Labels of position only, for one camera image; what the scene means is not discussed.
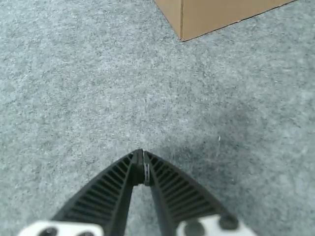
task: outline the cardboard box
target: cardboard box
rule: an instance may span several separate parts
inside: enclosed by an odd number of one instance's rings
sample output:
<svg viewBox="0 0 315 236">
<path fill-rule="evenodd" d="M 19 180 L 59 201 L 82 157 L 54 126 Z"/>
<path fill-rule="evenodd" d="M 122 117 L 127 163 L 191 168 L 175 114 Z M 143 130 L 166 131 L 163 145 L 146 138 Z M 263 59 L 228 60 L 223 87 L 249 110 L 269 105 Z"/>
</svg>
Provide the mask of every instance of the cardboard box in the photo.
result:
<svg viewBox="0 0 315 236">
<path fill-rule="evenodd" d="M 155 0 L 186 41 L 294 0 Z"/>
</svg>

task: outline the black plastic part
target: black plastic part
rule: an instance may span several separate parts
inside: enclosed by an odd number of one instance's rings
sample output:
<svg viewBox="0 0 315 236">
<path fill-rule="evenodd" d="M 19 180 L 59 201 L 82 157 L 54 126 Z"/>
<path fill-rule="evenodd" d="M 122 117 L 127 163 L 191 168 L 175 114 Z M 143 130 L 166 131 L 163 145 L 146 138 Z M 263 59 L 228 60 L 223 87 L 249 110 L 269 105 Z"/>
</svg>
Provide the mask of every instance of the black plastic part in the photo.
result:
<svg viewBox="0 0 315 236">
<path fill-rule="evenodd" d="M 235 230 L 238 228 L 238 219 L 230 214 L 222 215 L 219 221 L 219 225 L 224 230 Z"/>
<path fill-rule="evenodd" d="M 144 164 L 149 164 L 150 175 L 146 176 L 146 185 L 151 188 L 163 236 L 175 236 L 182 221 L 191 222 L 213 214 L 230 215 L 191 177 L 167 161 L 139 149 L 93 178 L 52 220 L 98 224 L 105 236 L 123 236 L 132 189 L 145 181 Z"/>
<path fill-rule="evenodd" d="M 187 222 L 184 232 L 186 236 L 204 236 L 206 233 L 202 224 L 196 219 Z"/>
<path fill-rule="evenodd" d="M 143 182 L 142 150 L 110 165 L 75 194 L 52 220 L 100 225 L 105 235 L 123 236 L 133 186 Z"/>
<path fill-rule="evenodd" d="M 159 226 L 163 236 L 175 236 L 180 222 L 229 214 L 221 203 L 187 174 L 149 152 L 150 179 Z"/>
</svg>

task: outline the screw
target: screw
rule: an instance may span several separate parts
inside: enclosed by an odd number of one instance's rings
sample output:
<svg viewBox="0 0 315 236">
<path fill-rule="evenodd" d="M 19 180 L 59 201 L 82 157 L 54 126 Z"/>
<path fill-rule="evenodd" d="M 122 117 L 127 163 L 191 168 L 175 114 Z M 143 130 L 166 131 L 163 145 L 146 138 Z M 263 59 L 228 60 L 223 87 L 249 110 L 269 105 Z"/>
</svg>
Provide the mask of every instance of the screw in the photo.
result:
<svg viewBox="0 0 315 236">
<path fill-rule="evenodd" d="M 188 221 L 184 230 L 186 236 L 205 235 L 205 229 L 203 228 L 202 224 L 196 219 Z"/>
<path fill-rule="evenodd" d="M 39 236 L 56 236 L 57 235 L 57 229 L 56 228 L 47 228 L 40 232 Z"/>
<path fill-rule="evenodd" d="M 219 224 L 224 230 L 235 230 L 238 228 L 238 219 L 233 215 L 223 215 L 220 218 Z"/>
</svg>

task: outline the ribbed grip pad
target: ribbed grip pad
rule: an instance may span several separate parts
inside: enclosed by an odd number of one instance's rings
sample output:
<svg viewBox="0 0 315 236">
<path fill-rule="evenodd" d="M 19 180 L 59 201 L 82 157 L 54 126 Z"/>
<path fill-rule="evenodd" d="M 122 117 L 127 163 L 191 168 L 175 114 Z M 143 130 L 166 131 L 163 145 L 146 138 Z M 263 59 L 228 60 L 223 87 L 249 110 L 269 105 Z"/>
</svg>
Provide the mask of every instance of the ribbed grip pad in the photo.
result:
<svg viewBox="0 0 315 236">
<path fill-rule="evenodd" d="M 163 235 L 175 235 L 182 221 L 227 213 L 205 188 L 167 161 L 145 153 L 150 164 L 151 190 Z"/>
<path fill-rule="evenodd" d="M 139 184 L 134 174 L 138 161 L 143 162 L 140 150 L 116 161 L 75 194 L 52 220 L 94 223 L 105 235 L 124 235 L 132 188 Z"/>
</svg>

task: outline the carpet floor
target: carpet floor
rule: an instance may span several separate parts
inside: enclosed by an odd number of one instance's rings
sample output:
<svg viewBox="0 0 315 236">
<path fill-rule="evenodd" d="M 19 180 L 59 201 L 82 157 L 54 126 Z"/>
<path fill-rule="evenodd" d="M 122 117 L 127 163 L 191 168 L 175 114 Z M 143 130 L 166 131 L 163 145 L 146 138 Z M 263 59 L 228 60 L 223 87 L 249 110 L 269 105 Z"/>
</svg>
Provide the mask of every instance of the carpet floor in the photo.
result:
<svg viewBox="0 0 315 236">
<path fill-rule="evenodd" d="M 260 236 L 315 235 L 315 1 L 181 42 L 152 0 L 0 1 L 0 234 L 144 148 Z M 134 190 L 126 235 L 160 235 Z"/>
</svg>

